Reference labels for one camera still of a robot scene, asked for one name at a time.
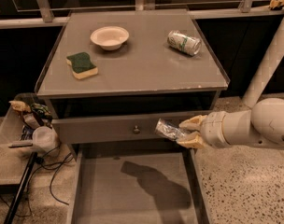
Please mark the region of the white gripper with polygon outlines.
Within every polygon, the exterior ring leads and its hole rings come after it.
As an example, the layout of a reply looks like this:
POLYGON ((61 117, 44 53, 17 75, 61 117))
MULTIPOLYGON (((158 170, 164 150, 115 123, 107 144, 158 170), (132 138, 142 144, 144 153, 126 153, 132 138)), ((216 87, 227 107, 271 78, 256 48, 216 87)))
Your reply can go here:
POLYGON ((189 133, 185 137, 179 138, 177 143, 186 148, 204 148, 206 143, 214 148, 229 147, 222 130, 225 116, 225 111, 212 112, 209 115, 198 115, 180 122, 181 129, 200 130, 200 132, 189 133))

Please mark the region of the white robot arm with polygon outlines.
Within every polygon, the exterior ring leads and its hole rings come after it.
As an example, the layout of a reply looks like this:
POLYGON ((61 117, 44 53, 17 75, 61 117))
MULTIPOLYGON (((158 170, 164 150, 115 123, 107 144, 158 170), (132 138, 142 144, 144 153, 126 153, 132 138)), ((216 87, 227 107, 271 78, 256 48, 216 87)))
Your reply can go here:
POLYGON ((179 124, 190 133, 178 139, 183 147, 236 145, 284 149, 284 100, 260 98, 284 56, 284 17, 243 97, 245 111, 212 112, 179 124))

